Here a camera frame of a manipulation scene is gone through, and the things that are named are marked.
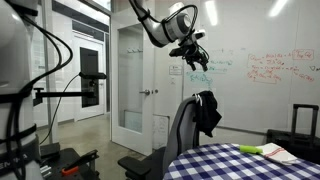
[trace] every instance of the black jacket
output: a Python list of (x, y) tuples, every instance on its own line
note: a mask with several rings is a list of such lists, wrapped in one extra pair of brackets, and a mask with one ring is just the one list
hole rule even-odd
[(199, 131), (204, 132), (207, 136), (212, 136), (212, 130), (217, 126), (221, 119), (221, 115), (217, 112), (218, 103), (211, 91), (202, 91), (200, 95), (202, 106), (200, 102), (196, 104), (196, 116), (194, 121)]

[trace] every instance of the robotic arm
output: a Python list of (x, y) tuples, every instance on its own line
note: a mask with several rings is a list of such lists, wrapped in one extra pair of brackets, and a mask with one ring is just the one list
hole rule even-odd
[[(204, 71), (208, 70), (209, 55), (197, 43), (198, 39), (205, 36), (205, 31), (195, 32), (193, 29), (198, 13), (195, 5), (184, 6), (160, 22), (150, 15), (149, 10), (143, 7), (143, 0), (129, 0), (129, 2), (153, 45), (162, 48), (179, 40), (180, 47), (173, 49), (169, 55), (171, 57), (182, 56), (182, 59), (187, 61), (192, 70), (196, 70), (194, 62), (199, 63)], [(183, 12), (187, 8), (194, 9), (192, 20), (186, 12)]]

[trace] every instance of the whiteboard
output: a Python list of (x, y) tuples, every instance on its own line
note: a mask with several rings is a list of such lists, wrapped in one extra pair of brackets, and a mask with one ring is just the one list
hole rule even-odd
[(209, 70), (184, 65), (184, 98), (211, 90), (219, 126), (258, 132), (288, 130), (292, 104), (320, 105), (319, 0), (288, 0), (274, 17), (277, 0), (215, 0), (216, 25), (206, 2), (199, 1), (198, 27), (206, 30), (199, 44)]
[(153, 149), (167, 146), (169, 119), (169, 116), (153, 115)]

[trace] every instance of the table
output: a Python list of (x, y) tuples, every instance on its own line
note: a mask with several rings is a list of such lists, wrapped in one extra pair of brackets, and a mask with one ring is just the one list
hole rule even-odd
[(242, 153), (237, 144), (211, 144), (182, 153), (164, 179), (320, 179), (320, 165), (298, 159), (297, 164), (285, 166)]
[(52, 176), (46, 180), (99, 180), (99, 177), (95, 172), (93, 172), (87, 164), (79, 166), (79, 171), (63, 177), (61, 175), (62, 168), (68, 166), (70, 163), (78, 159), (80, 156), (73, 148), (67, 148), (60, 151), (60, 157), (48, 161), (48, 165), (52, 167)]

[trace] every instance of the metal frame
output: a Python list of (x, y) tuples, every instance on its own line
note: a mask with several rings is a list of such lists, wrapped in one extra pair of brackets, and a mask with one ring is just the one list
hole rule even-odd
[[(52, 0), (41, 0), (42, 4), (42, 20), (43, 20), (43, 28), (49, 32), (53, 31), (52, 27)], [(55, 65), (54, 60), (54, 48), (52, 44), (44, 38), (44, 55), (45, 55), (45, 68), (46, 71), (49, 69), (53, 69)], [(47, 91), (55, 92), (56, 91), (56, 83), (55, 83), (55, 75), (52, 74), (46, 77), (46, 88)], [(53, 114), (52, 112), (55, 111), (55, 108), (58, 104), (56, 99), (47, 98), (47, 108), (48, 108), (48, 125), (52, 125), (52, 131), (49, 135), (49, 142), (50, 144), (58, 142), (58, 121), (53, 121)]]

